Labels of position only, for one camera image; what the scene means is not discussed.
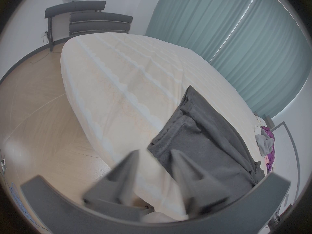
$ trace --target floor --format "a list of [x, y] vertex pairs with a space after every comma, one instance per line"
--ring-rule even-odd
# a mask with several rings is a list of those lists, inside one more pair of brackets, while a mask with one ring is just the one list
[[[10, 186], [16, 185], [25, 208], [41, 226], [19, 189], [21, 184], [40, 174], [60, 193], [82, 204], [81, 195], [109, 171], [67, 100], [60, 72], [63, 45], [29, 58], [0, 85], [4, 177]], [[8, 189], [3, 178], [0, 183]]]

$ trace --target purple cloth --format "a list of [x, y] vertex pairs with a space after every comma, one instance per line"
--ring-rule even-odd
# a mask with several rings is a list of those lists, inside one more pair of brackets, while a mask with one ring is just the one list
[[[265, 127], [265, 126], [262, 126], [263, 130], [267, 133], [267, 135], [269, 137], [271, 137], [272, 139], [274, 139], [275, 141], [275, 138], [274, 138], [274, 134], [270, 131], [270, 128], [269, 127]], [[274, 150], [274, 144], [273, 144], [273, 149], [272, 149], [272, 152], [270, 152], [268, 155], [267, 155], [268, 159], [269, 159], [269, 163], [267, 163], [267, 169], [269, 170], [269, 172], [272, 170], [272, 165], [273, 165], [273, 162], [274, 162], [274, 159], [275, 159], [275, 150]]]

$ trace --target mattress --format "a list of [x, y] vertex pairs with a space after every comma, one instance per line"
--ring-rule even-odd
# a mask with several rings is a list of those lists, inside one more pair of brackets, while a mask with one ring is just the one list
[[140, 150], [134, 192], [157, 212], [187, 219], [178, 185], [147, 146], [189, 85], [237, 130], [266, 173], [255, 141], [257, 119], [228, 81], [190, 49], [123, 33], [81, 35], [64, 45], [61, 72], [73, 111], [110, 168]]

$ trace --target black cloth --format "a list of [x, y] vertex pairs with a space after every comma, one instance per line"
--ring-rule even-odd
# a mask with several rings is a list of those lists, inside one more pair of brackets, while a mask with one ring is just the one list
[[231, 192], [228, 203], [242, 197], [261, 179], [238, 132], [192, 86], [148, 150], [172, 176], [171, 149], [184, 152]]

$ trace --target curtain fold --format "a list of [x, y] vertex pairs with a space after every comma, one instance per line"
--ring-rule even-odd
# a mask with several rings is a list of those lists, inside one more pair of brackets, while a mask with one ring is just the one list
[[250, 2], [159, 0], [146, 35], [193, 50], [229, 81], [253, 112], [272, 118], [302, 88], [312, 51], [277, 0], [254, 0], [235, 28]]
[[272, 118], [302, 88], [312, 66], [312, 51], [281, 3], [255, 0], [210, 64], [253, 112]]
[[146, 35], [189, 48], [209, 61], [251, 0], [159, 0]]

